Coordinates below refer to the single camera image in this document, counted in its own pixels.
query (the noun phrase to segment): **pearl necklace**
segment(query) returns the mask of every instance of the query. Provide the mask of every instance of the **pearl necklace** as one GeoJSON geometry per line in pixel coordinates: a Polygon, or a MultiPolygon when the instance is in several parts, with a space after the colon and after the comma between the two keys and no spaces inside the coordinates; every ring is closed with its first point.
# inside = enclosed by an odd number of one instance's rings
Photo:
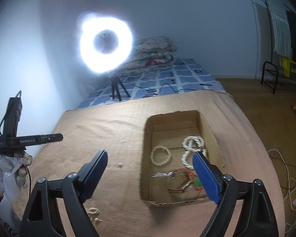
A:
{"type": "Polygon", "coordinates": [[[85,209],[85,211],[88,214],[88,217],[90,218],[91,222],[95,221],[95,222],[101,222],[102,220],[97,218],[96,216],[100,213],[99,209],[97,208],[88,208],[85,209]]]}
{"type": "Polygon", "coordinates": [[[207,151],[205,149],[205,142],[204,139],[200,136],[188,136],[184,139],[183,143],[182,143],[182,147],[186,149],[186,152],[182,155],[182,163],[185,167],[189,168],[189,169],[194,169],[193,166],[191,166],[190,164],[187,163],[186,159],[187,156],[190,154],[190,152],[202,152],[202,154],[207,157],[207,151]],[[192,148],[193,145],[193,141],[196,142],[198,149],[194,149],[192,148]]]}
{"type": "Polygon", "coordinates": [[[169,149],[167,147],[164,147],[164,146],[156,146],[155,148],[152,149],[152,151],[150,153],[150,161],[155,166],[163,166],[163,165],[167,164],[170,161],[170,159],[171,159],[171,153],[170,153],[169,149]],[[154,157],[154,154],[155,154],[155,151],[157,149],[162,149],[162,150],[166,151],[167,154],[168,154],[167,159],[165,161],[161,162],[161,163],[156,163],[155,160],[154,160],[154,158],[153,158],[154,157]]]}

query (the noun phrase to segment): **beige blanket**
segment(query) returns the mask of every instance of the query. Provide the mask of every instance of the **beige blanket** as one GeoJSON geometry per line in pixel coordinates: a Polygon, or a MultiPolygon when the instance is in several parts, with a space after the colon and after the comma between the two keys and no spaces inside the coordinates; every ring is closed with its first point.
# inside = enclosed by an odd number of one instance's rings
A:
{"type": "MultiPolygon", "coordinates": [[[[100,236],[197,237],[215,210],[213,202],[149,208],[139,193],[146,119],[155,114],[189,110],[198,110],[206,117],[226,159],[229,174],[241,181],[260,178],[264,182],[280,237],[283,237],[283,197],[273,164],[249,120],[226,93],[201,90],[67,111],[54,129],[55,133],[64,135],[64,140],[40,149],[30,167],[32,181],[35,184],[42,176],[54,180],[77,172],[98,149],[105,149],[109,155],[108,166],[93,197],[84,204],[99,208],[103,222],[97,223],[96,229],[100,236]]],[[[23,194],[22,200],[13,204],[19,216],[28,199],[26,191],[23,194]]],[[[241,201],[237,203],[225,236],[232,236],[241,204],[241,201]]],[[[59,208],[67,236],[74,236],[61,201],[59,208]]]]}

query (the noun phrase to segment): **wooden floor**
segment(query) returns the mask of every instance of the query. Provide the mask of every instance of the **wooden floor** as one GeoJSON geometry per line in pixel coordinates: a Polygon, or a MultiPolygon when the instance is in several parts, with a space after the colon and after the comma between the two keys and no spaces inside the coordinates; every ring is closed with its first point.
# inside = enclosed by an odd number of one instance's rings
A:
{"type": "MultiPolygon", "coordinates": [[[[291,107],[296,101],[296,92],[277,91],[273,95],[270,89],[260,85],[254,79],[218,79],[225,90],[234,97],[234,101],[250,120],[261,138],[266,150],[277,149],[289,170],[289,177],[296,178],[296,114],[291,107]]],[[[277,152],[270,152],[277,172],[283,197],[286,196],[288,177],[286,167],[277,152]]],[[[296,191],[291,194],[296,198],[296,191]]],[[[290,206],[289,199],[284,202],[286,222],[293,224],[296,211],[290,206]]],[[[295,232],[291,229],[288,236],[295,232]]]]}

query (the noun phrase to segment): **power cord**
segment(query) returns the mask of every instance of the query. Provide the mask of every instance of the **power cord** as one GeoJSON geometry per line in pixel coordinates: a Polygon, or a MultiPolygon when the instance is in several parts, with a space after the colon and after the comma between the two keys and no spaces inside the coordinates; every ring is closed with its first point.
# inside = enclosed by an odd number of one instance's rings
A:
{"type": "MultiPolygon", "coordinates": [[[[271,159],[276,159],[276,160],[281,160],[280,158],[277,158],[277,157],[271,157],[271,156],[270,156],[270,158],[271,158],[271,159]]],[[[293,165],[293,164],[287,164],[287,163],[286,163],[286,165],[288,165],[288,166],[292,166],[292,167],[296,168],[296,166],[293,165]]]]}
{"type": "Polygon", "coordinates": [[[29,189],[29,200],[30,200],[30,197],[31,197],[31,189],[32,189],[32,178],[31,178],[29,167],[27,167],[27,172],[29,173],[29,178],[30,178],[30,189],[29,189]]]}
{"type": "Polygon", "coordinates": [[[159,90],[159,93],[156,93],[154,90],[152,90],[150,87],[139,87],[139,86],[137,86],[137,85],[135,85],[135,84],[133,84],[133,83],[128,83],[128,82],[123,82],[123,84],[130,84],[130,85],[133,85],[133,86],[135,86],[135,87],[137,87],[137,88],[139,88],[139,89],[146,89],[146,88],[148,88],[149,90],[151,90],[152,92],[153,92],[153,94],[155,95],[155,96],[158,96],[158,95],[160,95],[160,93],[161,93],[161,90],[163,89],[163,87],[165,86],[165,85],[168,85],[168,86],[170,86],[170,88],[172,89],[172,91],[173,92],[179,92],[179,91],[183,91],[183,90],[190,90],[190,91],[196,91],[195,89],[188,89],[188,88],[184,88],[184,89],[179,89],[179,90],[174,90],[174,88],[170,85],[170,84],[168,84],[168,83],[164,83],[162,86],[161,86],[161,88],[160,88],[160,90],[159,90]]]}
{"type": "MultiPolygon", "coordinates": [[[[289,204],[290,204],[291,210],[292,210],[292,211],[296,211],[296,209],[293,208],[292,197],[291,197],[291,194],[296,190],[296,187],[294,187],[294,188],[292,188],[292,189],[291,189],[291,187],[290,187],[290,182],[293,180],[293,181],[296,183],[296,179],[294,179],[294,178],[290,178],[290,177],[289,177],[288,167],[287,167],[287,164],[285,163],[285,161],[284,161],[284,159],[283,159],[281,153],[280,153],[277,149],[271,149],[271,150],[269,150],[267,153],[269,154],[269,153],[272,152],[272,151],[276,151],[276,152],[280,155],[281,160],[282,160],[282,162],[284,163],[284,165],[285,165],[285,167],[286,167],[287,180],[288,180],[287,185],[288,185],[288,187],[286,188],[286,189],[287,189],[287,193],[286,193],[285,197],[283,198],[283,201],[285,201],[287,198],[289,198],[289,204]]],[[[286,225],[289,227],[288,231],[285,232],[285,234],[287,235],[288,232],[289,232],[294,226],[296,226],[296,218],[295,218],[295,221],[294,221],[294,223],[293,223],[292,225],[290,225],[290,224],[288,224],[288,223],[286,223],[286,225]]]]}

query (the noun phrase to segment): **cardboard box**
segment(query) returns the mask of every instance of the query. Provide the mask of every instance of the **cardboard box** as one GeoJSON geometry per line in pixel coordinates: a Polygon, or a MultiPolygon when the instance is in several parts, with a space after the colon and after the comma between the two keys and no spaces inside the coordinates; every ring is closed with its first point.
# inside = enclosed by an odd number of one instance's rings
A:
{"type": "MultiPolygon", "coordinates": [[[[204,116],[198,111],[177,111],[168,114],[159,114],[147,119],[144,128],[143,152],[141,161],[141,199],[149,206],[174,207],[208,201],[206,192],[196,191],[193,185],[186,192],[173,193],[168,188],[178,189],[186,182],[184,174],[177,174],[171,179],[165,176],[152,177],[155,173],[169,173],[175,169],[184,168],[181,158],[185,153],[182,142],[187,136],[201,136],[205,141],[207,158],[219,170],[227,173],[225,159],[220,151],[217,141],[206,122],[204,116]],[[154,147],[165,146],[171,154],[169,163],[155,166],[150,161],[150,154],[154,147]]],[[[193,153],[187,158],[192,165],[193,153]]],[[[164,161],[167,153],[157,150],[154,160],[157,163],[164,161]]]]}

